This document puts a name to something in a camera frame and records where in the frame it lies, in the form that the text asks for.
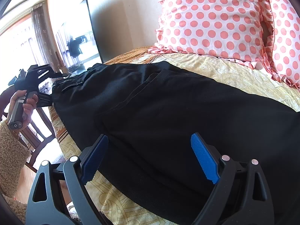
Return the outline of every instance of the metal rivet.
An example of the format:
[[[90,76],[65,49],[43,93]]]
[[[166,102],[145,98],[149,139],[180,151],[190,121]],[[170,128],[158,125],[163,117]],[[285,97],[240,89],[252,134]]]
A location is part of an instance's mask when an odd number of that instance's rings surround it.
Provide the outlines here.
[[[227,155],[223,155],[223,156],[222,156],[222,160],[224,160],[224,161],[229,161],[229,160],[230,160],[230,157],[227,156]]]
[[[48,165],[48,161],[47,160],[42,161],[41,165],[42,166],[47,166]]]
[[[251,162],[252,162],[253,165],[257,165],[258,164],[258,160],[256,160],[256,159],[252,159]]]
[[[77,156],[70,157],[70,162],[76,162],[78,160]]]

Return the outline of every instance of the blue clamp pad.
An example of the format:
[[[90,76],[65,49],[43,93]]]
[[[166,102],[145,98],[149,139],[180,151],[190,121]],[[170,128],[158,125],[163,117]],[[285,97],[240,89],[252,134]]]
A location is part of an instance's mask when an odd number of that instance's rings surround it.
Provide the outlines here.
[[[108,149],[108,137],[101,134],[94,145],[90,147],[88,152],[81,160],[82,175],[80,181],[86,185],[88,181],[92,181],[96,171],[98,170],[105,153]]]
[[[220,179],[218,164],[207,149],[206,144],[196,133],[192,134],[190,143],[206,178],[216,184]]]

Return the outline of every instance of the jacket pocket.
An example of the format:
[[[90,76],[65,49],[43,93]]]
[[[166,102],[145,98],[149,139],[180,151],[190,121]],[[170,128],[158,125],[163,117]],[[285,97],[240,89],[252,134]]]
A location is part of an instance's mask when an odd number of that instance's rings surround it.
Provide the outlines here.
[[[72,81],[70,83],[68,83],[68,85],[64,86],[61,90],[61,92],[64,92],[70,88],[76,87],[76,86],[81,86],[85,83],[85,81],[87,81],[87,79],[94,73],[95,70],[91,70],[86,72],[86,75],[84,76],[84,78],[80,81],[79,78],[76,79],[67,79],[65,80],[63,83],[67,82],[67,81]]]

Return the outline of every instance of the pink polka dot pillowcase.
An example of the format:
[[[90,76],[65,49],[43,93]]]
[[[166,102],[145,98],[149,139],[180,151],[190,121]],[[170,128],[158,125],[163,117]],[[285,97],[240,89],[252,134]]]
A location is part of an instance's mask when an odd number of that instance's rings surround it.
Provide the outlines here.
[[[288,86],[300,86],[300,19],[289,0],[269,0],[274,22],[266,51],[272,76]]]
[[[158,42],[149,52],[235,58],[251,68],[264,60],[258,0],[160,0],[160,3],[163,13],[156,30]]]

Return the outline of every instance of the white wall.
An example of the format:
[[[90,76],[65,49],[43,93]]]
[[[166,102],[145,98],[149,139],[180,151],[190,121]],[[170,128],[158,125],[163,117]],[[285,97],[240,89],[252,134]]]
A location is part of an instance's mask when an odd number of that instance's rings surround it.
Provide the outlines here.
[[[47,0],[56,34],[70,14],[69,7],[82,0]],[[161,4],[158,0],[88,0],[95,37],[103,60],[155,43]]]

